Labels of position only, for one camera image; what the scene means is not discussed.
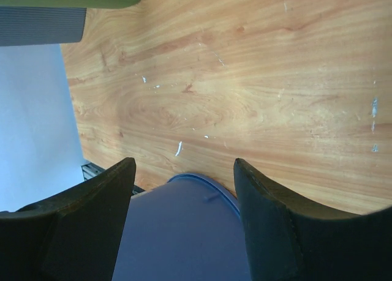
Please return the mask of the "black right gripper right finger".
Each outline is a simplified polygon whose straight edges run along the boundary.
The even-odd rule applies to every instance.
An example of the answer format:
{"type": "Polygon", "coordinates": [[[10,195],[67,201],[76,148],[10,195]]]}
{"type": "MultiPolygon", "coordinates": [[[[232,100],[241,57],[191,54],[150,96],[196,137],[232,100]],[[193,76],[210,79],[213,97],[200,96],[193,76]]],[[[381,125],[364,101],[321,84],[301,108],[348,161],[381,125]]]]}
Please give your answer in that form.
{"type": "Polygon", "coordinates": [[[390,280],[391,209],[310,200],[243,159],[233,166],[252,280],[390,280]]]}

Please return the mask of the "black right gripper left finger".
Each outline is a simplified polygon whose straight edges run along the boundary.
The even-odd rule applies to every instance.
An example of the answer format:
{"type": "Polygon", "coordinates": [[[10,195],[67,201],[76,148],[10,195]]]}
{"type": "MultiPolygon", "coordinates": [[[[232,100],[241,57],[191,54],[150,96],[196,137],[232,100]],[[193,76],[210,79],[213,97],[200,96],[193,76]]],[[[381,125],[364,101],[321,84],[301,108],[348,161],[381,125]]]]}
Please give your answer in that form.
{"type": "Polygon", "coordinates": [[[100,175],[1,212],[1,280],[111,280],[134,188],[127,157],[100,175]]]}

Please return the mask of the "blue plastic bucket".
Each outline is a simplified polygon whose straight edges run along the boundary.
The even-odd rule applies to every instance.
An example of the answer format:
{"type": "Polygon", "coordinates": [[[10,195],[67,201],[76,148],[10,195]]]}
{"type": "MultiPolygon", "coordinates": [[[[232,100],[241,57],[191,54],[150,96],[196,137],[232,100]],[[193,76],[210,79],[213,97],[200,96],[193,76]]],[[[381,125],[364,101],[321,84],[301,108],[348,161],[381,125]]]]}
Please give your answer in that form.
{"type": "Polygon", "coordinates": [[[240,280],[251,277],[237,199],[195,173],[134,195],[114,280],[240,280]]]}

